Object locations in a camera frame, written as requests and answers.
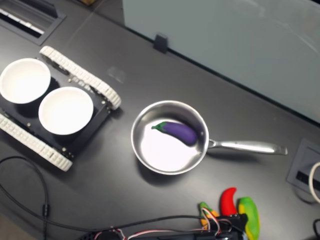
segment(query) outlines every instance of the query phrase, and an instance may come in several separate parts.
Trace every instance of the saucepan handle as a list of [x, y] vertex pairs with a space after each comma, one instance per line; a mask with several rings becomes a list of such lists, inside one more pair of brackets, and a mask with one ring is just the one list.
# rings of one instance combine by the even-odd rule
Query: saucepan handle
[[259, 154], [287, 155], [288, 150], [285, 146], [262, 141], [214, 141], [209, 139], [209, 149], [225, 148], [241, 150]]

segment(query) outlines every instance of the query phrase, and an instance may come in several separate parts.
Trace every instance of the black cable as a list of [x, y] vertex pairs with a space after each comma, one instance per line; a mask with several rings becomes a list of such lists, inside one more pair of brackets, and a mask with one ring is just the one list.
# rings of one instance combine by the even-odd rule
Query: black cable
[[42, 187], [43, 187], [43, 191], [44, 191], [44, 204], [42, 206], [42, 215], [43, 215], [43, 240], [47, 240], [47, 218], [49, 216], [49, 193], [48, 193], [48, 187], [47, 187], [47, 184], [45, 182], [45, 179], [44, 179], [44, 176], [42, 175], [42, 173], [40, 172], [40, 170], [37, 168], [37, 166], [30, 160], [26, 159], [25, 157], [22, 157], [22, 156], [9, 156], [9, 157], [6, 157], [4, 159], [2, 159], [0, 161], [0, 164], [4, 163], [5, 161], [7, 160], [11, 160], [11, 159], [21, 159], [21, 160], [24, 160], [26, 161], [27, 163], [29, 163], [32, 167], [33, 167], [33, 170], [36, 172], [36, 174], [38, 175], [40, 181], [41, 181], [41, 184], [42, 184]]
[[[48, 188], [47, 185], [45, 183], [44, 177], [42, 175], [42, 173], [39, 171], [39, 169], [37, 168], [37, 166], [30, 160], [28, 160], [25, 157], [22, 156], [11, 156], [11, 157], [7, 157], [4, 158], [2, 160], [0, 160], [0, 164], [2, 164], [3, 162], [10, 160], [10, 159], [21, 159], [24, 160], [28, 163], [30, 163], [34, 169], [35, 172], [37, 173], [37, 175], [39, 176], [42, 184], [43, 184], [43, 188], [45, 189], [45, 193], [46, 196], [48, 196]], [[193, 216], [193, 215], [174, 215], [174, 216], [164, 216], [164, 217], [159, 217], [159, 218], [154, 218], [154, 219], [149, 219], [149, 220], [144, 220], [144, 221], [137, 221], [137, 222], [132, 222], [132, 223], [128, 223], [128, 224], [123, 224], [123, 225], [119, 225], [119, 226], [113, 226], [113, 227], [104, 227], [104, 228], [94, 228], [94, 229], [90, 229], [90, 228], [84, 228], [84, 227], [77, 227], [77, 226], [71, 226], [71, 225], [66, 225], [66, 224], [62, 224], [59, 222], [55, 222], [52, 220], [49, 220], [47, 217], [41, 216], [37, 213], [35, 213], [34, 211], [30, 210], [29, 208], [27, 208], [26, 206], [24, 206], [22, 203], [20, 203], [18, 200], [16, 200], [1, 184], [0, 184], [0, 190], [2, 190], [4, 192], [4, 194], [11, 200], [13, 201], [18, 207], [20, 207], [21, 209], [23, 209], [24, 211], [26, 211], [27, 213], [29, 213], [30, 215], [42, 220], [45, 223], [60, 227], [60, 228], [64, 228], [64, 229], [70, 229], [70, 230], [75, 230], [75, 231], [80, 231], [80, 232], [104, 232], [104, 231], [111, 231], [114, 229], [124, 229], [124, 228], [128, 228], [128, 227], [133, 227], [136, 225], [141, 225], [141, 224], [147, 224], [147, 223], [153, 223], [153, 222], [158, 222], [158, 221], [164, 221], [164, 220], [170, 220], [170, 219], [203, 219], [201, 216]], [[236, 226], [232, 226], [233, 229], [237, 230], [238, 232], [242, 233], [241, 229], [239, 229]]]
[[320, 240], [320, 234], [317, 230], [317, 222], [320, 222], [320, 218], [313, 221], [313, 231], [317, 240]]

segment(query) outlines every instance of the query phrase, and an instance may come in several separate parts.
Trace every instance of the power outlet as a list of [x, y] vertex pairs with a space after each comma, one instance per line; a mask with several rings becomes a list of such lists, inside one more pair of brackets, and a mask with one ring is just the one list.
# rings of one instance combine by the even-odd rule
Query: power outlet
[[[310, 170], [318, 162], [320, 162], [320, 146], [307, 139], [302, 139], [286, 180], [310, 193], [308, 183]], [[320, 195], [320, 169], [315, 171], [313, 187], [315, 192]]]

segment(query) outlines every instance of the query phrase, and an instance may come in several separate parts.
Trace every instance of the toy pepper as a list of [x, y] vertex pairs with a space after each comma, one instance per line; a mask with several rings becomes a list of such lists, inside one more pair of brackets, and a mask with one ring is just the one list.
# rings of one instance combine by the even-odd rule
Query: toy pepper
[[[229, 216], [237, 214], [233, 201], [236, 190], [235, 187], [230, 187], [222, 193], [220, 202], [222, 215]], [[248, 240], [258, 240], [260, 231], [259, 214], [254, 201], [249, 196], [239, 199], [238, 213], [247, 215], [248, 221], [245, 225], [245, 234]]]
[[[215, 217], [219, 217], [219, 214], [215, 211], [215, 210], [212, 210], [208, 204], [206, 204], [204, 201], [200, 202], [199, 204], [199, 210], [200, 210], [200, 216], [203, 217], [204, 214], [203, 212], [201, 211], [201, 209], [208, 209], [210, 211], [210, 213], [212, 213], [213, 216]], [[210, 215], [209, 214], [205, 214], [205, 216], [208, 218], [208, 219], [211, 219]], [[204, 227], [204, 229], [207, 229], [208, 226], [207, 226], [207, 221], [205, 219], [201, 219], [201, 225]]]

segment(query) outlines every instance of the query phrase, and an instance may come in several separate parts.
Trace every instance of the bowl rim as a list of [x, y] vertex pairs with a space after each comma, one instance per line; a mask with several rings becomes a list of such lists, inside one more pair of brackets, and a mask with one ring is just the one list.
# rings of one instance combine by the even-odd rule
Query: bowl rim
[[[58, 132], [58, 131], [52, 131], [48, 126], [46, 126], [46, 121], [44, 120], [44, 113], [43, 113], [44, 112], [44, 106], [47, 103], [48, 99], [52, 97], [52, 95], [54, 95], [54, 94], [56, 94], [58, 92], [68, 91], [70, 89], [72, 89], [72, 91], [81, 92], [85, 96], [85, 98], [88, 99], [88, 102], [91, 103], [90, 104], [90, 112], [91, 112], [90, 118], [88, 117], [88, 120], [84, 122], [85, 124], [83, 124], [83, 127], [81, 127], [80, 129], [78, 129], [76, 131], [70, 131], [70, 132], [67, 132], [67, 133], [61, 133], [61, 132]], [[41, 125], [43, 126], [43, 128], [46, 129], [48, 132], [50, 132], [52, 134], [60, 135], [60, 136], [71, 135], [71, 134], [77, 133], [78, 131], [83, 129], [91, 121], [93, 113], [94, 113], [94, 103], [93, 103], [92, 98], [89, 96], [89, 94], [86, 91], [84, 91], [84, 90], [82, 90], [82, 89], [80, 89], [78, 87], [75, 87], [75, 86], [60, 87], [60, 88], [57, 88], [57, 89], [49, 92], [44, 97], [42, 102], [40, 103], [39, 110], [38, 110], [39, 121], [40, 121]]]
[[[42, 94], [41, 95], [38, 95], [38, 96], [35, 96], [35, 97], [32, 97], [30, 98], [31, 100], [29, 101], [16, 101], [16, 100], [12, 100], [7, 94], [6, 92], [4, 91], [3, 89], [3, 82], [4, 82], [4, 78], [5, 78], [5, 75], [7, 74], [7, 72], [16, 64], [19, 64], [19, 63], [22, 63], [22, 62], [34, 62], [34, 63], [37, 63], [39, 64], [41, 67], [43, 67], [43, 69], [45, 70], [46, 72], [46, 76], [44, 76], [44, 81], [47, 82], [47, 85], [46, 85], [46, 88], [43, 88], [43, 91], [42, 91]], [[35, 58], [21, 58], [21, 59], [18, 59], [18, 60], [15, 60], [13, 62], [11, 62], [9, 65], [7, 65], [4, 70], [2, 71], [2, 73], [0, 74], [0, 94], [2, 95], [2, 97], [4, 99], [6, 99], [7, 101], [11, 102], [11, 103], [14, 103], [14, 104], [28, 104], [28, 103], [31, 103], [35, 100], [37, 100], [38, 98], [40, 98], [41, 96], [43, 96], [46, 91], [48, 90], [49, 86], [50, 86], [50, 82], [51, 82], [51, 73], [50, 73], [50, 69], [49, 67], [42, 61], [38, 60], [38, 59], [35, 59]]]

